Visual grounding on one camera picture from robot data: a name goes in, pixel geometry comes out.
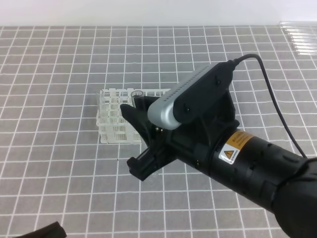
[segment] black robot arm segment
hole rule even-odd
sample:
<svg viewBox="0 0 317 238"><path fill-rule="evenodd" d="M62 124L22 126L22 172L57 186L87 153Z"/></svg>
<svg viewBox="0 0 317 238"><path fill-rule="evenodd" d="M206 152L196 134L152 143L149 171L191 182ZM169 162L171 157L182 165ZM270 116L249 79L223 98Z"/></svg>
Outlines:
<svg viewBox="0 0 317 238"><path fill-rule="evenodd" d="M136 108L121 105L148 146L128 160L130 173L145 180L179 159L274 213L291 238L315 238L317 160L237 129L228 88L235 66L249 57L194 71L163 97L135 98Z"/></svg>

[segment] yellow warning sticker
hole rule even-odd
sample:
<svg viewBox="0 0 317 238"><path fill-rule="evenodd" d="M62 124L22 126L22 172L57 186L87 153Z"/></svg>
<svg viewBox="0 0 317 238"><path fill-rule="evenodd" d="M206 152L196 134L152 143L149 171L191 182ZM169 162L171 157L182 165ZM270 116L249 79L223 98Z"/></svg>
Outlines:
<svg viewBox="0 0 317 238"><path fill-rule="evenodd" d="M242 147L253 137L253 135L244 132L244 131L236 131L232 136L227 140L227 144L231 145L238 150L241 150Z"/></svg>
<svg viewBox="0 0 317 238"><path fill-rule="evenodd" d="M233 164L243 146L253 137L244 131L236 131L230 136L219 153L219 158L229 164Z"/></svg>
<svg viewBox="0 0 317 238"><path fill-rule="evenodd" d="M227 150L227 151L225 151L224 152L225 154L226 154L226 156L228 157L228 159L230 159L231 158L231 156L232 156L232 154L233 154L233 150Z"/></svg>

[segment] black cable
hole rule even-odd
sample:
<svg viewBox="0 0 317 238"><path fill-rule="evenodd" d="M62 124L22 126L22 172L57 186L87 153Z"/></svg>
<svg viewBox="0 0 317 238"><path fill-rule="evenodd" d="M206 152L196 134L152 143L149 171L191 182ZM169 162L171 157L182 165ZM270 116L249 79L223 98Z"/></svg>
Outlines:
<svg viewBox="0 0 317 238"><path fill-rule="evenodd" d="M295 140L293 134L291 133L290 129L288 128L288 125L282 115L282 112L281 110L279 109L278 107L278 104L277 104L277 101L276 101L276 98L274 96L274 93L273 93L273 90L272 90L272 87L271 87L271 84L269 82L269 79L268 79L268 76L267 76L267 73L266 73L266 70L265 70L265 67L264 67L264 64L263 64L263 61L261 59L260 56L256 55L256 54L247 54L247 55L244 55L240 58L237 58L235 59L233 62L236 64L236 66L241 63L242 61L246 60L246 59L250 59L250 58L255 58L258 62L259 62L259 65L260 65L260 68L261 68L261 71L263 73L263 76L264 76L264 79L265 79L265 82L266 82L266 85L267 85L267 89L268 89L268 92L272 98L272 101L273 101L273 104L275 106L275 109L276 109L276 112L279 116L279 118L281 119L282 121L282 124L287 132L287 134L289 135L289 137L291 138L291 140L293 141L294 145L296 146L296 148L298 149L298 151L301 153L301 155L304 157L304 158L307 158L307 156L305 155L305 153L303 152L302 148L299 146L299 144L297 143L297 141Z"/></svg>

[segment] table surface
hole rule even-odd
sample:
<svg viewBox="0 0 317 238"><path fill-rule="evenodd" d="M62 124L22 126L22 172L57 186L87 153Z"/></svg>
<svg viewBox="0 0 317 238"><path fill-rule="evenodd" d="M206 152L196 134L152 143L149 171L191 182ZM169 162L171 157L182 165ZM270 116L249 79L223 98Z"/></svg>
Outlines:
<svg viewBox="0 0 317 238"><path fill-rule="evenodd" d="M0 237L59 221L70 238L285 238L274 216L176 161L144 182L139 144L100 144L95 93L171 88L256 52L305 153L317 150L317 57L277 26L0 27ZM290 151L258 63L230 86L240 128Z"/></svg>

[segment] white wall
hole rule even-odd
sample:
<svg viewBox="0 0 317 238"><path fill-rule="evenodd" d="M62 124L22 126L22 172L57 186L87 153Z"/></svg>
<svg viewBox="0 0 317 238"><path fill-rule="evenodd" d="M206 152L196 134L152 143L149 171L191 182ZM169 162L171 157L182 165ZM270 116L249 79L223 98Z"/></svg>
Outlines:
<svg viewBox="0 0 317 238"><path fill-rule="evenodd" d="M0 25L260 25L316 10L316 0L0 0Z"/></svg>

